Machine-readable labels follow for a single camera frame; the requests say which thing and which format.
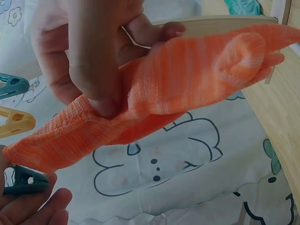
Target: plastic clip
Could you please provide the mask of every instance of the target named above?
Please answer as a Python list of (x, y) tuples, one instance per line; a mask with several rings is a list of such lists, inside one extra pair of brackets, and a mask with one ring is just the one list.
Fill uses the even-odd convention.
[(4, 187), (4, 195), (32, 194), (49, 189), (49, 179), (46, 176), (19, 165), (12, 168), (15, 170), (15, 181), (13, 186)]
[(6, 124), (0, 126), (0, 138), (24, 133), (36, 126), (35, 118), (26, 112), (0, 106), (0, 116), (6, 117)]
[(29, 90), (29, 82), (21, 77), (0, 73), (0, 99), (26, 93)]

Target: cartoon print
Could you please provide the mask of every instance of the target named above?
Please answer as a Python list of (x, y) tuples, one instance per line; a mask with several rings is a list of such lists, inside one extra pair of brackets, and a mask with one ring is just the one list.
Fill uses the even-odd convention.
[(241, 90), (239, 90), (236, 93), (234, 93), (233, 95), (229, 96), (226, 100), (234, 101), (236, 99), (246, 99), (243, 92), (241, 92)]
[(0, 0), (0, 15), (11, 7), (11, 0)]
[(21, 18), (22, 18), (21, 8), (16, 7), (9, 11), (7, 22), (11, 24), (12, 27), (15, 27), (17, 23), (21, 20)]
[(274, 175), (277, 175), (281, 171), (281, 164), (269, 139), (265, 139), (263, 141), (263, 150), (271, 159), (272, 173)]
[[(280, 224), (292, 225), (295, 220), (293, 195), (269, 139), (263, 141), (263, 149), (271, 159), (270, 165), (273, 176), (262, 179), (256, 188), (241, 187), (238, 192), (233, 193), (235, 196), (242, 198), (242, 209), (246, 211), (246, 213), (242, 213), (243, 210), (241, 210), (239, 221), (241, 217), (245, 221), (246, 216), (249, 216), (251, 220), (257, 221), (258, 224), (269, 225), (274, 224), (274, 221), (269, 221), (274, 218), (274, 215), (283, 214), (284, 217), (281, 216)], [(270, 203), (272, 202), (276, 202), (274, 207), (270, 207)]]
[(43, 79), (44, 77), (41, 76), (31, 80), (29, 90), (26, 93), (1, 99), (0, 105), (5, 104), (6, 107), (16, 108), (22, 103), (33, 102), (47, 87)]
[(101, 167), (94, 187), (104, 196), (155, 187), (221, 158), (219, 142), (219, 131), (211, 120), (186, 113), (135, 143), (94, 151), (93, 159)]

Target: cartoon flower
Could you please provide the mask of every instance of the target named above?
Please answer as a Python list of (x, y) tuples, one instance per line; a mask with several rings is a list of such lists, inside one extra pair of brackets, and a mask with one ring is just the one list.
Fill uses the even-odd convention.
[(20, 7), (13, 8), (9, 11), (8, 23), (14, 27), (21, 20), (21, 18), (22, 18), (21, 8)]
[(11, 6), (11, 0), (0, 0), (0, 14), (8, 11)]

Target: orange sock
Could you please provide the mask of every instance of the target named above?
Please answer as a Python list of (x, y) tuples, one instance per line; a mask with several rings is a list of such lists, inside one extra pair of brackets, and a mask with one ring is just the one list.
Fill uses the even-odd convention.
[(13, 163), (54, 172), (103, 145), (127, 144), (171, 123), (186, 111), (211, 105), (266, 78), (300, 42), (300, 30), (262, 24), (220, 35), (175, 38), (120, 68), (123, 109), (114, 119), (96, 115), (78, 97), (37, 132), (7, 146)]

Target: fabric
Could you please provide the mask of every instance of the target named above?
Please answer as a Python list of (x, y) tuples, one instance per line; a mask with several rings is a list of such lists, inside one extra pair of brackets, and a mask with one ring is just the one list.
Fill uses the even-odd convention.
[(299, 40), (299, 29), (278, 24), (175, 38), (120, 68), (126, 99), (116, 118), (97, 116), (80, 96), (37, 132), (7, 146), (4, 155), (13, 164), (53, 172), (100, 146), (141, 139), (188, 110), (217, 103), (264, 79), (270, 67), (284, 60), (274, 51)]
[[(2, 138), (4, 145), (34, 133), (65, 107), (44, 76), (0, 105), (37, 120), (34, 130)], [(11, 185), (13, 170), (5, 172)], [(56, 173), (54, 190), (73, 194), (70, 225), (231, 225), (240, 217), (244, 223), (237, 225), (255, 219), (286, 225), (299, 219), (280, 162), (241, 91), (135, 142), (102, 146)]]
[(231, 15), (261, 15), (257, 0), (224, 0)]

